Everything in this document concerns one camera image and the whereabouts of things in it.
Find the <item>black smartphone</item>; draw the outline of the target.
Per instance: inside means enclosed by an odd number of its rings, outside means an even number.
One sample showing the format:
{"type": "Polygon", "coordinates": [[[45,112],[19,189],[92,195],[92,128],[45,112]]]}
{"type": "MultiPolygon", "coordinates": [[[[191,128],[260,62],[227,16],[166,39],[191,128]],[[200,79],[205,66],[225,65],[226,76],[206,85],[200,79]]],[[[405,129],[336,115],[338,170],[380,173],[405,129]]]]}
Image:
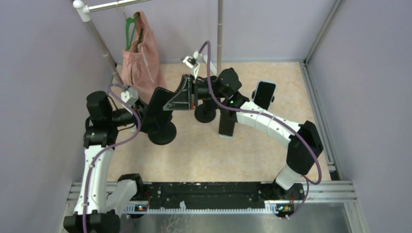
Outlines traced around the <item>black smartphone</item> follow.
{"type": "Polygon", "coordinates": [[[164,105],[174,96],[172,91],[157,87],[144,114],[143,125],[148,128],[163,129],[171,121],[172,111],[163,110],[164,105]]]}

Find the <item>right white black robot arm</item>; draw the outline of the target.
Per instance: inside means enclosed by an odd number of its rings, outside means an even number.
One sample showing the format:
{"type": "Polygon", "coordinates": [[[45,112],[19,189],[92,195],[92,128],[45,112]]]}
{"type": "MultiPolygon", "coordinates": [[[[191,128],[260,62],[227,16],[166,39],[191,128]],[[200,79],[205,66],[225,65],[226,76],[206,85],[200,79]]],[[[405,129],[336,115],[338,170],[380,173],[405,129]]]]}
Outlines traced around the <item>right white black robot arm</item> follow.
{"type": "Polygon", "coordinates": [[[315,124],[286,120],[270,113],[239,92],[241,82],[233,68],[218,77],[195,78],[183,75],[164,111],[194,110],[199,100],[212,100],[223,116],[239,124],[255,128],[276,139],[287,149],[286,164],[275,178],[284,190],[290,189],[312,166],[319,167],[318,157],[324,147],[315,124]]]}

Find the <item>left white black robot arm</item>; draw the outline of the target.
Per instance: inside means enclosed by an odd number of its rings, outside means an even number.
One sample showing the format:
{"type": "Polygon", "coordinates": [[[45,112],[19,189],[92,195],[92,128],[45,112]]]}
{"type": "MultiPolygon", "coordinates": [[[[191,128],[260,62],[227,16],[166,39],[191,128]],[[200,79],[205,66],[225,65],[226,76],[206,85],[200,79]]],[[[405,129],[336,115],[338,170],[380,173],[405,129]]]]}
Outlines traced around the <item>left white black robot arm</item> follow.
{"type": "Polygon", "coordinates": [[[119,100],[124,108],[114,110],[109,95],[96,91],[86,98],[89,117],[83,136],[85,168],[80,195],[73,214],[66,216],[63,227],[69,233],[118,233],[120,218],[129,201],[143,188],[139,174],[120,177],[115,190],[107,193],[110,162],[117,142],[120,126],[135,125],[140,131],[140,118],[133,109],[139,99],[136,90],[130,88],[121,93],[119,100]]]}

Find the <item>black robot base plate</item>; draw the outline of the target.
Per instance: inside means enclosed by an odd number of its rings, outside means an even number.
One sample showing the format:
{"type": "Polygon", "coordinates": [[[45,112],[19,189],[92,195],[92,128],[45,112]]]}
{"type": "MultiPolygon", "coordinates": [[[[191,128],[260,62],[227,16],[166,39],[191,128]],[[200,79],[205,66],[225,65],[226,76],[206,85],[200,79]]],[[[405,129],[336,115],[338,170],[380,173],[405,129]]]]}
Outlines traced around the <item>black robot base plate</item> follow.
{"type": "Polygon", "coordinates": [[[275,182],[154,182],[143,186],[124,212],[144,214],[274,214],[286,217],[305,197],[303,185],[275,182]]]}

